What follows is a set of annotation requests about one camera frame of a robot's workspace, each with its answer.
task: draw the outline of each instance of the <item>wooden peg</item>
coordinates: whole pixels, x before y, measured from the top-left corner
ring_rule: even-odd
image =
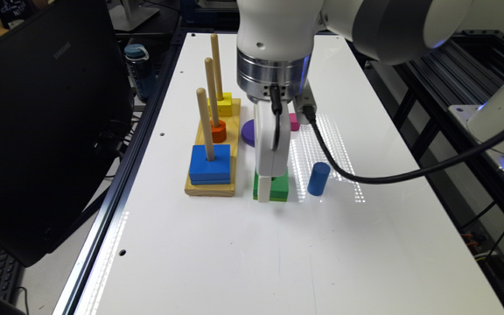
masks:
[[[215,160],[214,140],[211,136],[211,123],[209,123],[209,114],[207,113],[207,95],[206,90],[198,88],[196,91],[198,96],[199,117],[201,118],[201,128],[203,131],[204,143],[206,146],[207,161]]]
[[[213,72],[215,73],[215,87],[217,101],[223,101],[223,81],[221,80],[221,58],[219,57],[219,40],[217,34],[211,34],[211,50],[213,52]]]
[[[211,107],[211,121],[213,127],[219,127],[219,110],[217,109],[217,98],[215,97],[214,61],[206,58],[207,90],[209,92],[209,106]]]

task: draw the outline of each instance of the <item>blue cylinder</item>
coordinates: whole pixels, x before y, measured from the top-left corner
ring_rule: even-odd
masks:
[[[126,54],[129,77],[136,86],[137,97],[141,102],[147,102],[157,81],[149,54],[140,44],[127,45],[123,51]]]
[[[330,165],[317,162],[312,167],[311,179],[308,181],[308,192],[313,196],[320,196],[326,187],[326,181],[330,176]]]

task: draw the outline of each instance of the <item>blue square block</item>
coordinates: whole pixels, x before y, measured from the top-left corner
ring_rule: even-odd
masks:
[[[214,144],[215,160],[207,161],[206,146],[194,145],[192,162],[190,162],[190,180],[194,182],[212,182],[231,180],[231,146],[230,144]]]
[[[230,184],[231,179],[220,179],[220,180],[191,180],[192,185],[223,185]]]

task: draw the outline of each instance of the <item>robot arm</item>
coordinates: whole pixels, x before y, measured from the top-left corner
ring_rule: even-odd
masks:
[[[306,77],[316,32],[336,32],[353,41],[361,53],[398,64],[443,44],[472,2],[238,0],[237,82],[255,104],[258,200],[268,201],[271,177],[286,172],[291,138],[286,104],[311,93]],[[283,104],[279,115],[270,106],[272,87],[277,87]]]

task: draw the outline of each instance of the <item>water bottle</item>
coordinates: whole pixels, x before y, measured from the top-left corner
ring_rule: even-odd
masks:
[[[157,81],[149,53],[140,44],[127,45],[123,51],[126,54],[129,77],[136,86],[137,96],[141,102],[147,102]]]

